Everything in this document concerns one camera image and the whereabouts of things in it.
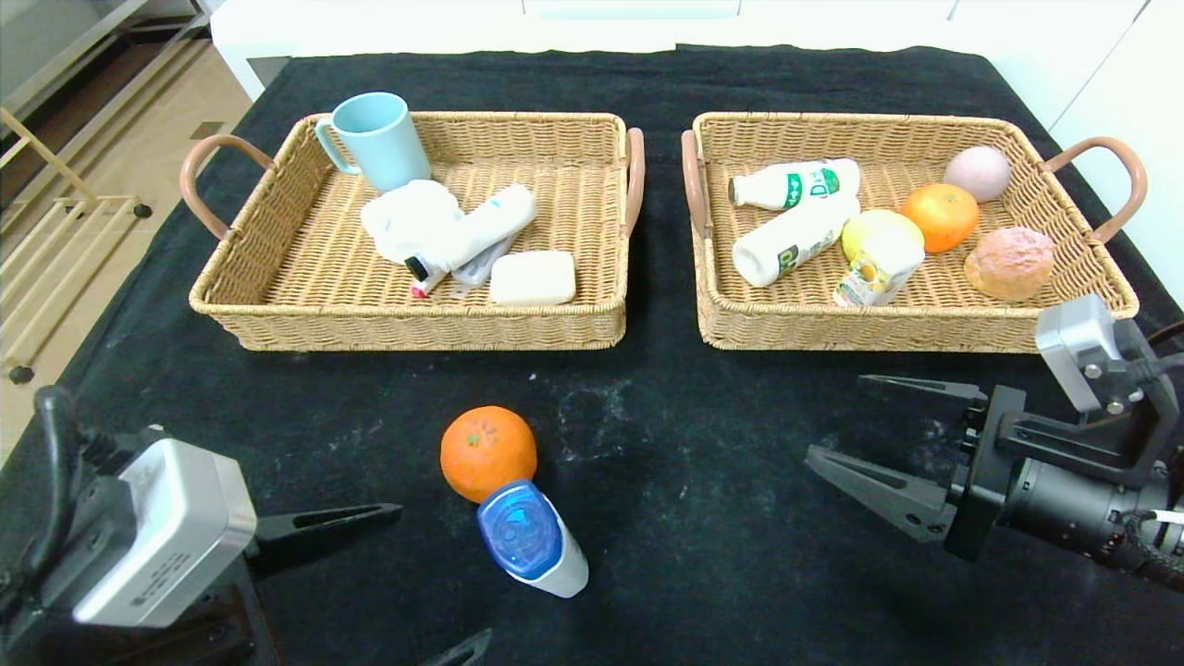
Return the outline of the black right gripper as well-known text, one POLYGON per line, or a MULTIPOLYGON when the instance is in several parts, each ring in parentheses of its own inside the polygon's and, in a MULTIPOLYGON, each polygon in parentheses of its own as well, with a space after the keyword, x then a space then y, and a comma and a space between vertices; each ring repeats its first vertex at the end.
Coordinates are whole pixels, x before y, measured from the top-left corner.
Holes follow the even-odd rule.
POLYGON ((861 374, 884 401, 969 408, 971 460, 942 486, 883 465, 807 447, 805 463, 893 527, 920 543, 942 542, 979 561, 997 529, 1014 529, 1100 564, 1125 547, 1121 519, 1132 507, 1130 414, 1085 414, 1077 422, 1028 412, 1023 389, 916 376, 861 374))

